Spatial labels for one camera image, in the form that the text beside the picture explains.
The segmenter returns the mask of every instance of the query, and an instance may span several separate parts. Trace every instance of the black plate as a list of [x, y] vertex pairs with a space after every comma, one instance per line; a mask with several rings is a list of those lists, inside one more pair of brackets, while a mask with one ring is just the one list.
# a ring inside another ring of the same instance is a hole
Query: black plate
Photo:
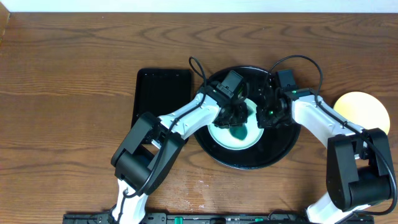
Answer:
[[[251, 84], [248, 98], [258, 104], [259, 94], [256, 80], [264, 80], [266, 72], [263, 68], [254, 66], [238, 66], [226, 68], [210, 77], [212, 80], [222, 80], [230, 70], [238, 72]], [[292, 124], [279, 128], [265, 129], [260, 140], [255, 145], [243, 150], [230, 150], [220, 146], [210, 136], [208, 127], [202, 127], [195, 132], [200, 146], [218, 162], [238, 169], [258, 169], [267, 167], [281, 160], [294, 146], [300, 134], [301, 125]]]

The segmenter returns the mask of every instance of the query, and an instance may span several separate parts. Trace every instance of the white plate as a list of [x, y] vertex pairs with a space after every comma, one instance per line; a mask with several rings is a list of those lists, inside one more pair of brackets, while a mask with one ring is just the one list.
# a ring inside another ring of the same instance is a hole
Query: white plate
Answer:
[[248, 134], [247, 136], [240, 140], [234, 137], [229, 129], [221, 129], [217, 128], [214, 124], [208, 125], [210, 136], [216, 141], [220, 146], [223, 146], [227, 149], [231, 150], [242, 150], [247, 149], [253, 146], [255, 143], [260, 140], [264, 129], [260, 129], [257, 127], [257, 118], [256, 118], [256, 108], [257, 105], [249, 100], [246, 99], [244, 101], [248, 107], [248, 122], [244, 124], [246, 127]]

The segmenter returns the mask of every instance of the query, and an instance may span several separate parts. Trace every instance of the green led light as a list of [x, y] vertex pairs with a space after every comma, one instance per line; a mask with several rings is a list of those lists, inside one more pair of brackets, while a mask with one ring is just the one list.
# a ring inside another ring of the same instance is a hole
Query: green led light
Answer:
[[182, 224], [182, 217], [175, 217], [174, 218], [174, 224]]

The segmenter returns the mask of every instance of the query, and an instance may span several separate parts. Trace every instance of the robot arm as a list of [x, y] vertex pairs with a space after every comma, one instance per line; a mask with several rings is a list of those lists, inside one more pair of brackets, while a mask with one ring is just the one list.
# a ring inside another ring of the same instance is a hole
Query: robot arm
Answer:
[[[378, 161], [380, 158], [368, 149], [367, 144], [356, 133], [321, 110], [310, 91], [294, 90], [286, 95], [291, 99], [292, 119], [305, 126], [328, 149], [326, 165], [328, 192], [307, 208], [309, 221], [338, 223], [349, 218], [354, 211], [364, 210], [392, 197], [388, 173]], [[318, 101], [328, 112], [342, 121], [345, 120], [324, 103], [322, 97], [318, 96]], [[348, 125], [359, 133], [364, 130], [356, 124]], [[368, 130], [367, 133], [368, 138], [392, 167], [386, 134], [380, 129]], [[355, 159], [368, 159], [369, 166], [357, 169]]]
[[[229, 127], [242, 125], [247, 121], [246, 104], [237, 101], [238, 96], [242, 94], [243, 84], [243, 77], [231, 71], [223, 82], [211, 82], [202, 87], [189, 104], [173, 113], [158, 118], [150, 113], [141, 115], [112, 157], [111, 163], [116, 168], [115, 176], [118, 178], [119, 195], [112, 211], [111, 222], [138, 224], [144, 218], [148, 195], [163, 182], [186, 138], [196, 130], [211, 123]], [[205, 100], [197, 107], [203, 97]], [[180, 119], [172, 127], [172, 134], [168, 138], [166, 133], [177, 118]], [[123, 193], [131, 195], [144, 186], [159, 155], [159, 152], [153, 155], [141, 145], [143, 139], [150, 140], [159, 149], [164, 146], [164, 153], [142, 194], [126, 198]]]

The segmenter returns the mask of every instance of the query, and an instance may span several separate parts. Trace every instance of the wooden table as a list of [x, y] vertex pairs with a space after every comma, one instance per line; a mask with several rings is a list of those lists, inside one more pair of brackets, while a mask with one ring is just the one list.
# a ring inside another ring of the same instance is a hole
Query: wooden table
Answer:
[[[356, 90], [381, 100], [398, 169], [397, 14], [12, 14], [0, 46], [0, 223], [61, 223], [115, 204], [110, 159], [129, 131], [140, 68], [188, 68], [194, 55], [212, 74], [291, 54], [321, 65], [327, 102]], [[318, 83], [307, 61], [280, 68], [294, 68], [300, 86]], [[325, 169], [326, 149], [305, 128], [284, 159], [259, 170], [222, 166], [191, 137], [147, 207], [301, 210], [326, 192]], [[376, 220], [396, 223], [398, 212]]]

